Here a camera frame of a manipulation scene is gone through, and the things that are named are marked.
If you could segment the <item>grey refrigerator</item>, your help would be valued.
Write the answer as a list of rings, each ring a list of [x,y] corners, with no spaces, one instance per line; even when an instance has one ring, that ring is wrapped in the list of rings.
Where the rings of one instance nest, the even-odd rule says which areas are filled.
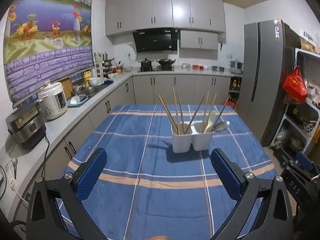
[[[244,63],[237,113],[264,147],[282,120],[283,83],[293,72],[299,36],[282,20],[244,26]]]

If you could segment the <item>kitchen sink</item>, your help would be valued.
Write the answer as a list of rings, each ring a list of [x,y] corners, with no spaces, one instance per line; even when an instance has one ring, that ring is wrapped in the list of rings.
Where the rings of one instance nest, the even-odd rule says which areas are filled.
[[[103,89],[107,88],[108,85],[100,85],[100,86],[91,86],[88,88],[83,89],[78,94],[79,101],[74,100],[74,98],[70,98],[67,100],[67,106],[68,107],[80,107],[84,103],[86,103],[90,98],[98,94]]]

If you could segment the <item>lower grey cabinets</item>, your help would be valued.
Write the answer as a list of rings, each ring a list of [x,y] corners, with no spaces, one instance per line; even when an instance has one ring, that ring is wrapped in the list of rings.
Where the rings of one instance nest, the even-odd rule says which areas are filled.
[[[108,91],[101,99],[88,99],[79,107],[71,107],[58,119],[46,123],[47,131],[58,128],[58,122],[70,123],[64,136],[59,137],[56,147],[47,155],[45,175],[58,178],[89,135],[117,106],[159,105],[161,94],[165,103],[180,101],[183,105],[198,104],[202,96],[223,104],[229,92],[231,78],[200,74],[134,75],[121,84],[99,86],[95,90]]]

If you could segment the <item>black range hood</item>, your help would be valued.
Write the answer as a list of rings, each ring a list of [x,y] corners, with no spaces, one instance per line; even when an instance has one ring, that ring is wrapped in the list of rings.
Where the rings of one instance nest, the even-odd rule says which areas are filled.
[[[132,33],[136,52],[177,51],[178,29],[155,28]]]

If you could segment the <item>blue plaid tablecloth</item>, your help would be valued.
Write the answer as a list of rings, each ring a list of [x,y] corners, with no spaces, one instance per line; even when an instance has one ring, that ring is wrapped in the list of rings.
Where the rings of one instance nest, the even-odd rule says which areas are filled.
[[[176,154],[161,105],[117,106],[66,167],[97,148],[107,164],[82,204],[109,239],[210,239],[235,206],[211,165],[210,150]]]

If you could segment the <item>grey cabinets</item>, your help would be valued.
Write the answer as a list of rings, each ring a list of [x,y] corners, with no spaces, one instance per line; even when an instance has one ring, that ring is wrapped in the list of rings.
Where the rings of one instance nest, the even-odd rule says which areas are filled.
[[[106,0],[106,35],[178,28],[225,33],[222,0]]]
[[[165,103],[180,101],[183,105],[198,104],[202,96],[223,104],[229,92],[231,78],[200,74],[134,75],[121,84],[99,86],[95,90],[108,91],[101,99],[88,99],[79,107],[71,107],[58,119],[46,123],[47,131],[58,128],[58,122],[70,123],[64,136],[59,137],[56,147],[47,155],[45,175],[58,178],[89,135],[117,106],[159,105],[161,94]]]

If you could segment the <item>wooden cutting board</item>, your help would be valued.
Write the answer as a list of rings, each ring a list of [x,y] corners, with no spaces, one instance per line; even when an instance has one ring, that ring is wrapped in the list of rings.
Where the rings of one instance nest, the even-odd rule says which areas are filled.
[[[73,84],[70,78],[65,78],[61,80],[61,85],[63,86],[63,91],[66,99],[70,99],[73,96]]]

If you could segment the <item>steel steamer pot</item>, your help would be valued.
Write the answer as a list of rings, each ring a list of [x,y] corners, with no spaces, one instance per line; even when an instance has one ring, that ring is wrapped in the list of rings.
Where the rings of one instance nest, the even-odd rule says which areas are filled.
[[[233,74],[236,75],[241,75],[242,74],[242,69],[243,69],[243,63],[236,60],[236,61],[230,61],[229,63],[230,68],[229,71]]]

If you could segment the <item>white metal shelf rack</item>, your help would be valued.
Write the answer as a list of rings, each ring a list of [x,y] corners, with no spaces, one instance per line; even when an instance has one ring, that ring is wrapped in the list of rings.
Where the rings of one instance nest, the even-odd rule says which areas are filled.
[[[308,96],[304,103],[285,97],[285,111],[270,148],[281,148],[290,156],[297,151],[308,155],[319,142],[319,55],[297,48],[294,67],[302,72]]]

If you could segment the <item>landscape wall poster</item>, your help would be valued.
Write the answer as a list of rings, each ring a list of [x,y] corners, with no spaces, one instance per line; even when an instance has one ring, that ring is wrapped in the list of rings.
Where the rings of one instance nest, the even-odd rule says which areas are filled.
[[[93,66],[91,12],[92,0],[13,0],[3,50],[12,104]]]

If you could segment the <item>metal spoon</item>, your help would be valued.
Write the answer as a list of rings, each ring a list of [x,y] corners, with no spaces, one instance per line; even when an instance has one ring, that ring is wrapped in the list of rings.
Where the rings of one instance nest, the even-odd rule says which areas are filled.
[[[219,113],[219,115],[217,117],[217,120],[214,123],[214,127],[213,127],[213,131],[214,132],[221,132],[221,131],[224,131],[225,129],[227,129],[229,127],[229,122],[228,121],[220,121],[220,122],[218,122],[220,120],[220,118],[221,118],[221,115],[222,115],[223,111],[225,110],[225,107],[227,105],[227,102],[228,102],[229,98],[230,98],[230,96],[227,97],[227,99],[226,99],[225,103],[223,104],[223,107],[222,107],[222,109],[221,109],[221,111],[220,111],[220,113]]]

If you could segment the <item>black cooking pot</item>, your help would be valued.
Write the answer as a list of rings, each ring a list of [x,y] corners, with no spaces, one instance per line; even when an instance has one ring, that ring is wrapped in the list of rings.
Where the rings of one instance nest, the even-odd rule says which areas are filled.
[[[140,71],[141,72],[153,71],[152,60],[148,60],[147,58],[145,58],[144,60],[140,61]]]

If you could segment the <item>white rice cooker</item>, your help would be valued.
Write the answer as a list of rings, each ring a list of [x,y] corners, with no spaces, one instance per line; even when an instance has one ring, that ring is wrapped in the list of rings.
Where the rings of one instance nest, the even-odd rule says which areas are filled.
[[[46,81],[37,93],[42,114],[47,120],[54,120],[67,112],[67,100],[60,82]]]

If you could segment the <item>red plastic bag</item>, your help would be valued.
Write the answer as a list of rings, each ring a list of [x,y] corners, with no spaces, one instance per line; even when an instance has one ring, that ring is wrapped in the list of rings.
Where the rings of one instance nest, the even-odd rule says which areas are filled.
[[[296,67],[293,73],[286,77],[283,89],[292,100],[299,103],[305,102],[308,90],[299,67]]]

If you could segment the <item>white ceramic spoon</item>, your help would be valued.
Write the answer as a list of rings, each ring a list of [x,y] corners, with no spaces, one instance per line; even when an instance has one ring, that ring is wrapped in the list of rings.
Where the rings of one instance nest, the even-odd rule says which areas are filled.
[[[210,115],[208,116],[207,125],[206,125],[203,133],[212,132],[213,127],[214,127],[214,121],[215,121],[215,112],[212,111],[212,112],[210,113]]]

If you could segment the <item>black wok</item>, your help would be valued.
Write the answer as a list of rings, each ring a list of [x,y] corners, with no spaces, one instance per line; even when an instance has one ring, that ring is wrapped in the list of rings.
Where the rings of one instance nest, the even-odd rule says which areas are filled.
[[[161,59],[157,60],[157,62],[161,66],[161,71],[172,71],[172,65],[175,63],[176,60],[171,59]]]

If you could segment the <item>black pressure cooker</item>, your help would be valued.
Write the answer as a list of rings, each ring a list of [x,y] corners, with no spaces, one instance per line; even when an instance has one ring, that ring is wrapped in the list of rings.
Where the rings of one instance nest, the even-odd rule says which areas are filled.
[[[46,135],[46,124],[36,103],[23,105],[5,122],[14,142],[25,150],[34,148]]]

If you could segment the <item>white utensil holder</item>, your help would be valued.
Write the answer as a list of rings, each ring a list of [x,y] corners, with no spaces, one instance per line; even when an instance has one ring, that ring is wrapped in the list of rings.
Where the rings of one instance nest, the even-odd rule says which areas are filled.
[[[171,145],[174,153],[187,153],[191,147],[194,151],[209,149],[214,132],[200,133],[200,121],[194,121],[187,134],[177,134],[171,126]]]

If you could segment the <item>upper grey cabinets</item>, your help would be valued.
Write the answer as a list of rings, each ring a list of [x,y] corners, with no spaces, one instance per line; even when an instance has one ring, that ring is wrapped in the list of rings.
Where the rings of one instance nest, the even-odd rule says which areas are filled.
[[[106,0],[106,35],[178,28],[225,33],[222,0]]]

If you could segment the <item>yellow bottle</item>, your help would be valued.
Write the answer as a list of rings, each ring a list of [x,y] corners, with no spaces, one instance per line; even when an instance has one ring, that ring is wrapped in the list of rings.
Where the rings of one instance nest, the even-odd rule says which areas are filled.
[[[89,79],[91,78],[91,72],[88,70],[84,72],[84,87],[89,87]]]

